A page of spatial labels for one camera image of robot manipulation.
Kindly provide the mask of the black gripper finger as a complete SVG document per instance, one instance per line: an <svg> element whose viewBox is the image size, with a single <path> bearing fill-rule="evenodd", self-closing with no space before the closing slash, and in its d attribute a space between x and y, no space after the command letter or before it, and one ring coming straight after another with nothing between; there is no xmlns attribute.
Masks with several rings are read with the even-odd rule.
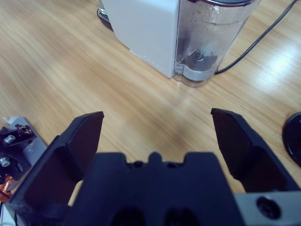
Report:
<svg viewBox="0 0 301 226"><path fill-rule="evenodd" d="M271 148L240 114L213 108L211 115L229 172L247 193L300 190Z"/></svg>
<svg viewBox="0 0 301 226"><path fill-rule="evenodd" d="M9 199L16 225L63 225L73 190L98 149L103 119L103 112L84 114L55 137Z"/></svg>

